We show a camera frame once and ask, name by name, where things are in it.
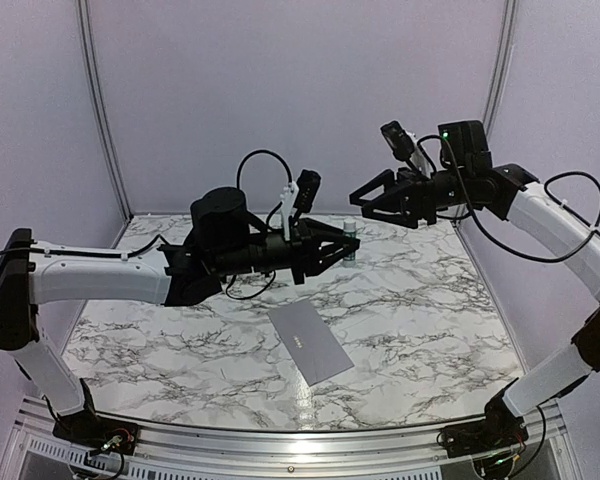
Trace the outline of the grey paper envelope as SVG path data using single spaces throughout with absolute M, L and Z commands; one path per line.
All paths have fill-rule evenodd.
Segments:
M 267 315 L 309 386 L 354 367 L 351 358 L 309 300 L 274 308 Z

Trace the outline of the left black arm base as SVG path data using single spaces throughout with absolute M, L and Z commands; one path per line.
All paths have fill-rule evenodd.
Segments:
M 134 453 L 139 433 L 140 427 L 137 423 L 110 418 L 102 418 L 98 424 L 73 426 L 71 429 L 56 422 L 53 428 L 54 437 L 89 447 L 91 450 L 103 447 L 107 441 L 119 435 L 122 440 L 119 445 L 114 445 L 113 449 L 124 455 Z

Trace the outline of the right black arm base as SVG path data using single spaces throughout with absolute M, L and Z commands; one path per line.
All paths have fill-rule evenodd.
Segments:
M 511 446 L 521 446 L 529 438 L 527 429 L 517 421 L 509 429 L 494 430 L 486 419 L 443 427 L 436 438 L 449 458 L 482 454 Z

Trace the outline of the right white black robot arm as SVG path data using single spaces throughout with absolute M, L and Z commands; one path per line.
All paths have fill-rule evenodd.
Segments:
M 418 167 L 412 156 L 422 142 L 392 121 L 381 134 L 396 160 L 397 171 L 385 170 L 349 196 L 368 219 L 415 229 L 433 225 L 440 211 L 463 205 L 470 215 L 487 209 L 527 233 L 549 256 L 525 254 L 497 241 L 502 250 L 541 264 L 565 264 L 597 301 L 570 343 L 520 379 L 503 388 L 485 406 L 475 438 L 495 448 L 509 437 L 524 415 L 553 398 L 571 392 L 592 373 L 600 372 L 600 233 L 549 191 L 548 185 L 517 164 L 496 167 L 484 125 L 479 120 L 441 124 L 440 169 Z

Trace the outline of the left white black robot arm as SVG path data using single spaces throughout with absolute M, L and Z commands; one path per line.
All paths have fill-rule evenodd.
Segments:
M 192 229 L 182 243 L 156 237 L 135 251 L 71 249 L 34 240 L 29 228 L 14 230 L 0 251 L 0 350 L 47 397 L 56 435 L 96 445 L 118 427 L 96 413 L 86 382 L 38 326 L 40 305 L 131 300 L 188 307 L 221 293 L 228 276 L 285 269 L 301 284 L 360 246 L 343 230 L 305 217 L 312 198 L 288 186 L 283 227 L 271 231 L 248 211 L 242 190 L 219 187 L 191 204 Z

